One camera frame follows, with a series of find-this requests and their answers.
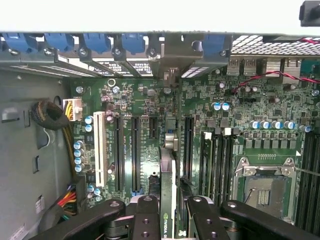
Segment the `RAM slot black clips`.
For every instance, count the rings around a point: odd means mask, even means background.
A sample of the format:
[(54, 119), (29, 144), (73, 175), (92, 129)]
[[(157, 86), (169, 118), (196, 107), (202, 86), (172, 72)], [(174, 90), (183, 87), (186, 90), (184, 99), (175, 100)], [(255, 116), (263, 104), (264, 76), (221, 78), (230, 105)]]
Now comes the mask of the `RAM slot black clips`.
[(232, 175), (232, 186), (231, 186), (231, 197), (230, 199), (231, 200), (235, 200), (237, 197), (237, 186), (238, 186), (238, 183), (236, 181), (236, 169), (237, 169), (237, 166), (238, 166), (238, 154), (239, 154), (239, 141), (238, 141), (238, 136), (235, 135), (235, 130), (232, 129), (231, 131), (232, 133), (232, 172), (233, 172), (233, 175)]
[(221, 168), (222, 168), (222, 154), (223, 154), (223, 137), (221, 133), (217, 135), (216, 143), (216, 163), (215, 163), (215, 193), (214, 200), (217, 204), (220, 201), (220, 187), (221, 187)]
[(305, 184), (305, 173), (302, 171), (305, 167), (305, 148), (306, 148), (306, 141), (308, 141), (308, 134), (304, 133), (303, 134), (303, 142), (302, 142), (302, 149), (301, 149), (301, 153), (302, 153), (302, 157), (301, 157), (301, 163), (299, 168), (301, 170), (299, 170), (299, 174), (300, 174), (300, 182), (299, 182), (299, 196), (298, 196), (298, 209), (297, 209), (297, 226), (301, 229), (304, 228), (304, 217), (305, 217), (305, 213), (304, 213), (304, 201), (305, 201), (305, 190), (304, 190), (304, 184)]
[(316, 136), (316, 146), (315, 146), (315, 172), (319, 175), (316, 176), (315, 182), (315, 216), (314, 216), (314, 225), (315, 228), (319, 227), (319, 218), (320, 218), (320, 135)]

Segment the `RAM slot white clips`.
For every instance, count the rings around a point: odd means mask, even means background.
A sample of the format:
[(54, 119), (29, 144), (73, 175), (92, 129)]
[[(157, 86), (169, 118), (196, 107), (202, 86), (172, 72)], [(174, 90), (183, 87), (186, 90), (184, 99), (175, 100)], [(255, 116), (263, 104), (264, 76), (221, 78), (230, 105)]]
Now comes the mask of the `RAM slot white clips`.
[(203, 132), (201, 140), (201, 194), (211, 197), (213, 167), (213, 137), (211, 132)]
[[(314, 170), (314, 144), (315, 144), (315, 135), (312, 134), (312, 137), (310, 139), (310, 150), (309, 153), (309, 165), (308, 170), (313, 171)], [(310, 220), (312, 217), (312, 210), (313, 210), (313, 203), (312, 203), (312, 194), (313, 194), (313, 175), (311, 173), (308, 174), (308, 202), (307, 202), (307, 221), (306, 221), (306, 227), (310, 228)]]
[(223, 200), (227, 200), (229, 197), (230, 191), (230, 162), (231, 162), (231, 151), (232, 139), (231, 139), (232, 130), (230, 127), (227, 127), (223, 130), (223, 140), (224, 140), (224, 152), (223, 152)]

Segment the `CPU socket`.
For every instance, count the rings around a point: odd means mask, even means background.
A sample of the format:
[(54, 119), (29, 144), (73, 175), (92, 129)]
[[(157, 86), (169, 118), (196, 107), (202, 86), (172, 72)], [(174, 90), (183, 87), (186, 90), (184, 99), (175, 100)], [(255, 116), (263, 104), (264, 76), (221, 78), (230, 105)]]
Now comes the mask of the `CPU socket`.
[(241, 156), (234, 171), (231, 200), (237, 200), (287, 223), (295, 208), (297, 173), (293, 157), (280, 163), (251, 163)]

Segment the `long black expansion slot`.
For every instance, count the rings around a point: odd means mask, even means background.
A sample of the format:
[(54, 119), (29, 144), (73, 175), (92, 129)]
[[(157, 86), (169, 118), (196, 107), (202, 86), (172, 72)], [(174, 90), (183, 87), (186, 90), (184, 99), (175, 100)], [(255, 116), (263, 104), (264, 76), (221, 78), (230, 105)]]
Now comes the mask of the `long black expansion slot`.
[(139, 192), (141, 189), (141, 123), (138, 116), (131, 118), (131, 166), (132, 166), (132, 191)]
[(188, 180), (192, 178), (194, 143), (194, 118), (186, 116), (184, 119), (184, 152), (183, 152), (183, 173)]
[(115, 163), (115, 190), (124, 188), (124, 135), (123, 119), (120, 116), (114, 118), (114, 163)]

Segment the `black power connector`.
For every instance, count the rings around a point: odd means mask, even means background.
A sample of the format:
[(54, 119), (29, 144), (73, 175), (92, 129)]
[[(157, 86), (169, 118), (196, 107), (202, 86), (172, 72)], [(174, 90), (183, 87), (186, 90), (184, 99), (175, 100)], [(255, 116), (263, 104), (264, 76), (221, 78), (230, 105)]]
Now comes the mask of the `black power connector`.
[(77, 175), (70, 183), (71, 193), (75, 193), (74, 202), (67, 203), (64, 207), (67, 212), (79, 214), (87, 209), (87, 185), (84, 176)]

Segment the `white expansion slot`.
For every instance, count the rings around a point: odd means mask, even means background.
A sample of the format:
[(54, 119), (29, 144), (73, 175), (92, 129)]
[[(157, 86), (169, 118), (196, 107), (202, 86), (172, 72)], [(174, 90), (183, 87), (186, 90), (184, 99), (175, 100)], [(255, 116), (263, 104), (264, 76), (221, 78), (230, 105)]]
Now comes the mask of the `white expansion slot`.
[(93, 113), (95, 185), (104, 187), (107, 184), (107, 137), (106, 114), (104, 111)]

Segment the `short black expansion slot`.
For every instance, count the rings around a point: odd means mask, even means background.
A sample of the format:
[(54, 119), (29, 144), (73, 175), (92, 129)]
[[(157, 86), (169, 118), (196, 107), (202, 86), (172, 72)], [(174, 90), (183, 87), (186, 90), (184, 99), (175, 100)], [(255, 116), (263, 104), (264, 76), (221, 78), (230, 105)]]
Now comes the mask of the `short black expansion slot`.
[(157, 116), (149, 117), (149, 138), (150, 139), (158, 138), (158, 117)]

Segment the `thin metal locking lever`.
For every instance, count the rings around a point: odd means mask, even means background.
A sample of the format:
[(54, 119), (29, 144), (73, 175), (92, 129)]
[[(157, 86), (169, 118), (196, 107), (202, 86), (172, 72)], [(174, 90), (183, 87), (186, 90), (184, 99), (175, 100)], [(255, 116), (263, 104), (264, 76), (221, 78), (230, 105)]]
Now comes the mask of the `thin metal locking lever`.
[(307, 174), (310, 174), (310, 175), (315, 175), (315, 176), (320, 177), (320, 173), (317, 173), (317, 172), (314, 172), (314, 171), (310, 171), (310, 170), (306, 170), (306, 169), (302, 169), (302, 168), (298, 168), (298, 167), (295, 167), (294, 169), (296, 171), (300, 171), (300, 172), (303, 172), (303, 173), (307, 173)]

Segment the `green motherboard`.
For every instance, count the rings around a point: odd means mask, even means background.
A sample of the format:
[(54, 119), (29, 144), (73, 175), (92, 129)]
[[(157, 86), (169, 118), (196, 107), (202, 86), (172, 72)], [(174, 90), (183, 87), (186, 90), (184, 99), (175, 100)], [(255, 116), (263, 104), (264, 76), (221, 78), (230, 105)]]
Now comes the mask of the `green motherboard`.
[[(244, 76), (210, 74), (200, 78), (182, 79), (181, 96), (181, 149), (178, 196), (182, 197), (180, 179), (184, 175), (185, 117), (194, 118), (193, 159), (191, 186), (194, 195), (202, 195), (201, 155), (203, 132), (212, 133), (212, 180), (211, 197), (220, 205), (224, 193), (224, 136), (225, 128), (235, 130), (238, 155), (249, 157), (250, 163), (281, 163), (284, 157), (293, 157), (295, 167), (302, 160), (303, 135), (307, 133), (305, 167), (308, 170), (310, 143), (314, 134), (314, 167), (316, 168), (316, 138), (320, 135), (320, 81), (302, 77), (293, 80), (287, 77), (253, 79)], [(75, 170), (86, 178), (87, 206), (94, 207), (104, 200), (118, 198), (128, 203), (132, 197), (149, 193), (149, 176), (160, 178), (159, 150), (164, 143), (164, 121), (161, 117), (167, 101), (161, 92), (162, 82), (153, 79), (80, 79), (72, 82), (73, 96), (82, 99), (83, 117), (74, 125)], [(96, 186), (94, 112), (105, 112), (107, 144), (107, 182)], [(124, 187), (116, 191), (114, 118), (123, 120)], [(140, 191), (132, 190), (132, 133), (131, 118), (140, 119)], [(149, 137), (149, 117), (157, 116), (158, 138)], [(223, 137), (223, 152), (220, 180), (220, 199), (215, 203), (215, 164), (217, 135)], [(232, 195), (232, 155), (230, 158), (230, 189)], [(306, 227), (308, 214), (308, 173), (304, 175), (303, 229), (318, 234), (315, 227), (316, 175), (313, 175), (312, 217), (310, 228)], [(296, 171), (293, 225), (297, 226), (300, 173)]]

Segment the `white power connector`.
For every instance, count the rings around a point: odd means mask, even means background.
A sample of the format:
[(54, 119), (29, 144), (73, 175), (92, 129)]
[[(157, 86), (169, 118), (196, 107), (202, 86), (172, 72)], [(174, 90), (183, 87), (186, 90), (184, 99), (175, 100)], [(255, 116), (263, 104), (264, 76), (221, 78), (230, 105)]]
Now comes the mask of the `white power connector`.
[(70, 122), (79, 122), (83, 118), (81, 98), (68, 98), (62, 100), (63, 112)]

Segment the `black open PC case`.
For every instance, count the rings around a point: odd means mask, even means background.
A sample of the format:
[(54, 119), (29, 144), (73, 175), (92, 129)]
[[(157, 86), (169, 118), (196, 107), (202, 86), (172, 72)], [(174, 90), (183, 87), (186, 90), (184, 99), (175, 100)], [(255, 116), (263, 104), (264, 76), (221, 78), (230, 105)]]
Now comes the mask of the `black open PC case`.
[[(74, 126), (82, 120), (68, 120), (63, 99), (75, 99), (75, 80), (161, 82), (153, 76), (147, 56), (151, 36), (159, 35), (160, 41), (171, 33), (227, 36), (227, 50), (209, 58), (202, 55), (182, 75), (182, 80), (212, 74), (260, 79), (274, 74), (291, 80), (305, 77), (320, 81), (320, 75), (301, 75), (303, 60), (320, 61), (320, 36), (138, 32), (145, 34), (145, 52), (133, 55), (123, 48), (122, 34), (134, 32), (93, 32), (104, 33), (110, 39), (111, 50), (102, 54), (87, 48), (87, 32), (63, 32), (74, 38), (74, 48), (68, 52), (46, 42), (45, 33), (51, 32), (24, 33), (36, 45), (30, 53), (11, 49), (2, 33), (7, 32), (0, 33), (0, 240), (30, 240), (78, 215), (66, 211), (65, 205), (75, 201), (71, 181), (83, 176), (76, 172), (74, 148)], [(167, 240), (198, 240), (194, 230), (189, 235), (188, 209), (182, 197), (178, 197), (176, 235)], [(129, 205), (131, 199), (122, 202)], [(87, 205), (85, 211), (93, 207)]]

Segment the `blue slot latch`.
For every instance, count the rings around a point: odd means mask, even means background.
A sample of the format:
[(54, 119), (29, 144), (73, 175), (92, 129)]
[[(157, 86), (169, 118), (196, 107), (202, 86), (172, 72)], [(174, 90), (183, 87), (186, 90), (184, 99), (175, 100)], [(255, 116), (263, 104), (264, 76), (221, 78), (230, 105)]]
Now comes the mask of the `blue slot latch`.
[(103, 54), (111, 50), (111, 41), (105, 33), (84, 33), (84, 42), (87, 48), (98, 53)]
[(225, 34), (206, 34), (202, 41), (203, 57), (209, 58), (229, 47), (228, 38)]
[(34, 39), (27, 33), (2, 33), (6, 44), (13, 50), (31, 53), (35, 50)]
[(69, 33), (45, 33), (46, 42), (60, 52), (70, 52), (74, 49), (74, 38)]
[(122, 33), (122, 47), (132, 55), (144, 53), (146, 51), (145, 34), (141, 32)]

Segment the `teal port block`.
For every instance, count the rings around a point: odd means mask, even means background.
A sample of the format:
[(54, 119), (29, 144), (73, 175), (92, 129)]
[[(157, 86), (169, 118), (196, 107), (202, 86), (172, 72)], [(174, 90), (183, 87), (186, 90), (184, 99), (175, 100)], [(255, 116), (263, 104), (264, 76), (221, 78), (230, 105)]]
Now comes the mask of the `teal port block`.
[(320, 60), (304, 59), (300, 67), (301, 75), (320, 75)]

